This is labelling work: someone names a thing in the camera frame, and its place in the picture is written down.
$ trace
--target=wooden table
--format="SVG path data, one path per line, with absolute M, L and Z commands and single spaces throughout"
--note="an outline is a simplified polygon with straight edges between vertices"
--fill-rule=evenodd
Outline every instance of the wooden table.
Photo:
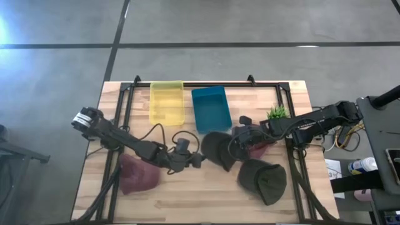
M 311 111 L 311 104 L 304 81 L 290 81 L 292 101 L 296 115 Z M 120 82 L 105 82 L 99 109 L 106 119 L 115 114 Z M 192 88 L 184 89 L 185 123 L 182 126 L 165 127 L 167 145 L 172 146 L 172 135 L 180 130 L 197 134 L 191 98 Z M 234 126 L 239 124 L 239 116 L 246 115 L 254 123 L 265 120 L 267 111 L 277 105 L 276 90 L 270 87 L 226 87 L 226 96 Z M 136 137 L 145 135 L 153 126 L 149 122 L 149 88 L 135 87 L 129 126 Z M 189 149 L 196 149 L 196 141 L 190 136 Z M 161 132 L 156 129 L 148 140 L 161 142 Z M 99 147 L 98 142 L 89 145 L 88 153 Z M 237 162 L 231 172 L 225 172 L 210 161 L 205 160 L 201 169 L 186 168 L 183 172 L 167 175 L 162 169 L 160 185 L 155 189 L 123 195 L 118 192 L 115 223 L 294 223 L 298 222 L 294 200 L 291 173 L 284 141 L 269 148 L 263 160 L 280 164 L 287 174 L 287 186 L 283 197 L 275 204 L 265 206 L 252 194 L 237 184 L 241 163 Z M 106 150 L 90 156 L 83 168 L 72 218 L 82 215 L 97 196 L 104 172 Z M 310 147 L 306 157 L 311 188 L 324 207 L 338 218 L 331 184 L 328 178 L 324 156 L 320 147 Z M 109 196 L 104 207 L 108 212 Z M 302 195 L 304 210 L 307 210 L 305 195 Z

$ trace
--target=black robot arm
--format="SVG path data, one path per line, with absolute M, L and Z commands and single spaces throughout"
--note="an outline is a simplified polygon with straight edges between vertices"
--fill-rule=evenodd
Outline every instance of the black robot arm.
M 251 119 L 242 116 L 239 122 L 245 126 L 234 127 L 232 135 L 237 144 L 251 146 L 262 141 L 271 143 L 291 134 L 293 146 L 303 148 L 314 137 L 327 134 L 336 126 L 354 126 L 362 118 L 353 102 L 339 101 L 300 116 L 261 121 L 260 126 L 251 125 Z
M 189 140 L 179 138 L 173 151 L 168 152 L 165 144 L 138 139 L 128 132 L 118 129 L 111 121 L 104 118 L 103 112 L 92 107 L 84 107 L 72 121 L 74 129 L 82 132 L 86 139 L 96 136 L 107 149 L 117 149 L 121 145 L 135 151 L 143 161 L 160 168 L 168 168 L 175 173 L 181 172 L 190 164 L 201 167 L 204 159 L 201 154 L 188 151 Z

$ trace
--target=gray floor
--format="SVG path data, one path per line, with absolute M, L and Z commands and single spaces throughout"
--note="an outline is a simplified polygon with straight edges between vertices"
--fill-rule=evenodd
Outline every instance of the gray floor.
M 123 0 L 0 1 L 1 44 L 112 43 Z M 400 41 L 390 0 L 137 0 L 122 43 Z M 70 122 L 96 106 L 110 49 L 0 49 L 0 124 L 10 141 L 44 154 L 19 197 L 19 223 L 69 220 L 88 143 Z M 120 49 L 112 81 L 306 80 L 315 106 L 379 94 L 400 83 L 400 47 Z M 349 154 L 371 155 L 368 140 Z M 326 147 L 331 140 L 327 139 Z M 341 212 L 346 220 L 363 216 Z

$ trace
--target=green hat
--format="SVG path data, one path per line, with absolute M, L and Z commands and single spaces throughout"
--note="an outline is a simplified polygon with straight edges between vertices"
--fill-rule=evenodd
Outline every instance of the green hat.
M 286 171 L 279 164 L 250 159 L 242 164 L 237 180 L 248 191 L 259 194 L 268 206 L 276 203 L 285 192 Z

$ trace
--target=maroon cloth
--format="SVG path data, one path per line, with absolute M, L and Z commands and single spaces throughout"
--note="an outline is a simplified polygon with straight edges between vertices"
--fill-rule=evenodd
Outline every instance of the maroon cloth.
M 272 146 L 272 144 L 267 144 L 265 142 L 261 142 L 258 144 L 255 144 L 253 146 L 249 146 L 249 154 L 250 158 L 252 159 L 261 159 L 265 151 L 267 150 L 268 147 Z
M 119 157 L 121 172 L 119 188 L 123 194 L 155 188 L 160 180 L 160 168 L 128 154 Z

